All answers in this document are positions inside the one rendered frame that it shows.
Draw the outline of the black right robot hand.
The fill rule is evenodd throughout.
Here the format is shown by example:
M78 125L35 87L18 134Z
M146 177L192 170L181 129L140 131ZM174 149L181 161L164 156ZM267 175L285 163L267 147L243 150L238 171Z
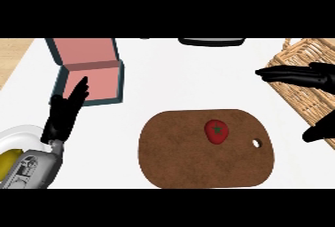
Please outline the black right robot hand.
M316 88L335 95L335 65L311 62L307 67L274 66L258 69L255 74L264 82L285 82ZM317 121L304 134L304 141L335 138L335 110Z

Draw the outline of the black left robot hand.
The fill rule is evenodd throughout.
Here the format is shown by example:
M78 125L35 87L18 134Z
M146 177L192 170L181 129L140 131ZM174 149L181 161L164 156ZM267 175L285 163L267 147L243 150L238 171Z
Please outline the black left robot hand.
M75 117L89 95L87 77L78 82L68 98L52 96L50 116L46 121L40 141L49 144L53 140L66 141L75 125Z

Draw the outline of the wicker basket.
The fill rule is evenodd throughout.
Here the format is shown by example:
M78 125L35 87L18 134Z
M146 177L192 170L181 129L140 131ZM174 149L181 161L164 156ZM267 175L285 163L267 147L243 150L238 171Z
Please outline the wicker basket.
M291 39L283 41L283 49L273 56L266 67L279 65L305 67L310 62L335 65L335 38L303 38L295 44ZM272 82L270 86L282 96L310 126L335 109L335 95L283 82Z

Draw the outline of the red tomato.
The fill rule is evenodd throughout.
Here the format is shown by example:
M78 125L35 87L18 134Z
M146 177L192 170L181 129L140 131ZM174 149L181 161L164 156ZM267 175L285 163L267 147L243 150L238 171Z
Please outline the red tomato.
M226 123L218 120L210 120L204 126L205 136L214 145L220 145L227 138L229 128Z

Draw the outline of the brown wooden cutting board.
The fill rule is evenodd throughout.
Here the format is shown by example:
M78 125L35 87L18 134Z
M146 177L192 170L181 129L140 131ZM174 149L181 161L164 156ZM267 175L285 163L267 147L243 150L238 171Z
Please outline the brown wooden cutting board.
M229 135L214 145L205 123L226 123ZM273 149L258 119L241 110L167 111L148 121L139 140L139 163L159 188L227 188L261 184L273 169Z

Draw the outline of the white plate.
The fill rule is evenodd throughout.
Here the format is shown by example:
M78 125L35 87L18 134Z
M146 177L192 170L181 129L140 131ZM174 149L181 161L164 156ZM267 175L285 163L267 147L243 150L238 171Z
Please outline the white plate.
M40 135L41 128L32 125L16 126L0 132L0 154L10 149L21 149L24 153L28 150L49 153L50 148L40 142Z

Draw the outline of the pink box with teal rim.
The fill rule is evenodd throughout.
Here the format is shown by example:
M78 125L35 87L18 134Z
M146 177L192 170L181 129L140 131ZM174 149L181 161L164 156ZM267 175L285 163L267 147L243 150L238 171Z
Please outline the pink box with teal rim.
M52 94L68 98L87 77L84 106L122 101L124 64L114 38L47 38L55 63L60 66Z

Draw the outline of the yellow fruit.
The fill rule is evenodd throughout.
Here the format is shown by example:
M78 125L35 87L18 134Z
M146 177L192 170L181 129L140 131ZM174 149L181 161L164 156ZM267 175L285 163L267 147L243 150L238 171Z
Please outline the yellow fruit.
M22 153L24 151L21 149L10 149L0 154L0 182L4 180L7 171L10 170Z

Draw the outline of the black appliance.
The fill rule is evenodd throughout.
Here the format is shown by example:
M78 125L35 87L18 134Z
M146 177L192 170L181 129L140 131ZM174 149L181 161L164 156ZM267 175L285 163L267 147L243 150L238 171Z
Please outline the black appliance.
M239 46L243 42L243 38L180 38L179 42L193 46Z

